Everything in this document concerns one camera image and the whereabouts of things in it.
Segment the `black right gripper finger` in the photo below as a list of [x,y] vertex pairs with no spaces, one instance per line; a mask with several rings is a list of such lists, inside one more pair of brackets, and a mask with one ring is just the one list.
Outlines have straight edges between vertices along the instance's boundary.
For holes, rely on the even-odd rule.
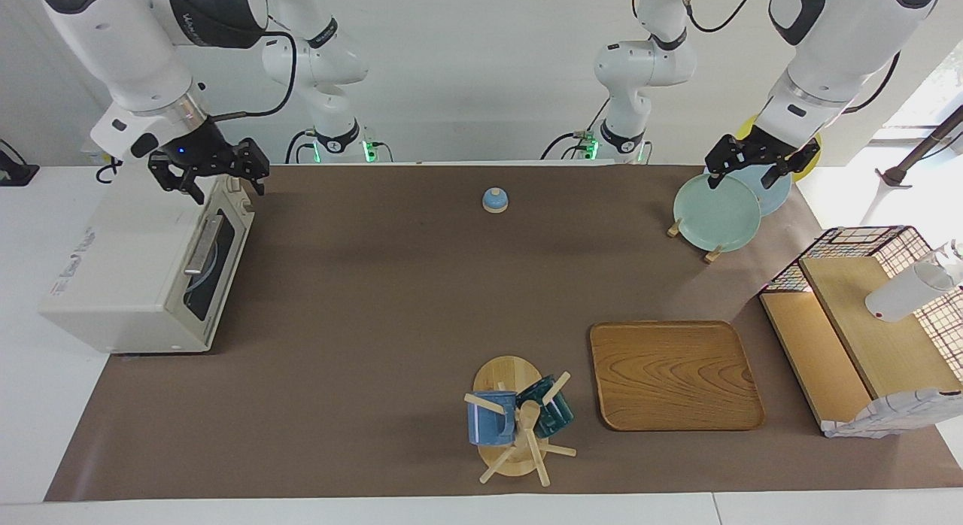
[[189,196],[196,204],[204,204],[205,195],[203,190],[196,185],[195,172],[184,171],[179,178],[175,178],[175,186],[182,195]]
[[251,183],[258,196],[264,196],[265,179],[269,177],[269,158],[253,138],[244,138],[238,143],[238,176]]

